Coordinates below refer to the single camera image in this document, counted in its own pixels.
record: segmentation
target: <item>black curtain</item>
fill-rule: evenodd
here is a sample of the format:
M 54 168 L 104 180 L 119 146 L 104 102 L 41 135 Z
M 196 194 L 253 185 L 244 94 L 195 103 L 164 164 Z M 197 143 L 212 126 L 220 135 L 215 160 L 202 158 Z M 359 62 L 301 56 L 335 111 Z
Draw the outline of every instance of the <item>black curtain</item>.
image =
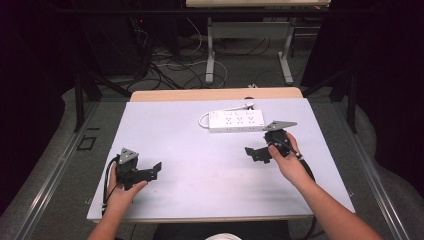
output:
M 324 21 L 301 85 L 313 86 L 353 59 L 357 103 L 377 135 L 375 159 L 424 196 L 424 12 L 418 1 L 333 0 L 330 8 L 373 6 L 372 18 Z
M 0 214 L 31 173 L 64 112 L 73 77 L 38 1 L 0 6 Z

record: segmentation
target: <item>white object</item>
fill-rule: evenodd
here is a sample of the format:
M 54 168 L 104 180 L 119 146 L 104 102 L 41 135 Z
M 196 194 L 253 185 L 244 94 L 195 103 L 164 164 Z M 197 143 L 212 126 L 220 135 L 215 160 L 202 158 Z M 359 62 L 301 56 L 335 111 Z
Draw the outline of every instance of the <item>white object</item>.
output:
M 241 240 L 241 238 L 230 233 L 220 233 L 210 236 L 206 240 Z
M 209 131 L 257 132 L 265 127 L 261 110 L 213 111 L 209 113 Z

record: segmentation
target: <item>finger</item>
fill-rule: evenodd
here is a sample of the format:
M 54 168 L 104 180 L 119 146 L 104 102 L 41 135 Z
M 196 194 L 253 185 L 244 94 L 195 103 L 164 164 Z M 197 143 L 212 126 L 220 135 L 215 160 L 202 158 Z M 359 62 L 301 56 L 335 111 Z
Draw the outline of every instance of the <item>finger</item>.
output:
M 292 147 L 296 152 L 300 152 L 299 147 L 297 146 L 296 138 L 293 137 L 289 132 L 286 132 L 287 139 L 290 141 Z
M 112 163 L 112 168 L 110 170 L 110 176 L 109 176 L 109 185 L 116 185 L 116 162 Z
M 128 190 L 128 192 L 130 192 L 132 196 L 134 197 L 135 195 L 137 195 L 138 192 L 140 192 L 141 189 L 147 186 L 147 184 L 148 183 L 146 181 L 141 181 L 135 184 L 130 190 Z
M 284 157 L 281 155 L 281 153 L 278 151 L 278 149 L 274 145 L 270 145 L 268 147 L 269 154 L 271 154 L 272 158 L 276 161 L 283 160 Z

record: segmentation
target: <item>forearm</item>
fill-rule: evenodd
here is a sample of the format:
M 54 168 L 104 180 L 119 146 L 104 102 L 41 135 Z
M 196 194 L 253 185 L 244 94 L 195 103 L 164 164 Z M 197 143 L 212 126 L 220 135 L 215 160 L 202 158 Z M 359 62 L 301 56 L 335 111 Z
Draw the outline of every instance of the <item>forearm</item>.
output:
M 381 239 L 364 221 L 312 180 L 297 188 L 331 239 Z
M 115 239 L 116 232 L 121 221 L 122 214 L 117 214 L 112 211 L 106 211 L 96 228 L 90 234 L 89 240 L 96 239 Z

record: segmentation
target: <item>power outlet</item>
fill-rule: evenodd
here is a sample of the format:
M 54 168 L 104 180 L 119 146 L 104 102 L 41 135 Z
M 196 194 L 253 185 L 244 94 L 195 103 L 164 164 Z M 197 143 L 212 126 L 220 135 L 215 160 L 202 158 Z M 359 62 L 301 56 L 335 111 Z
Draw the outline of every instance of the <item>power outlet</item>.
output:
M 264 128 L 261 110 L 209 112 L 210 132 L 257 132 Z

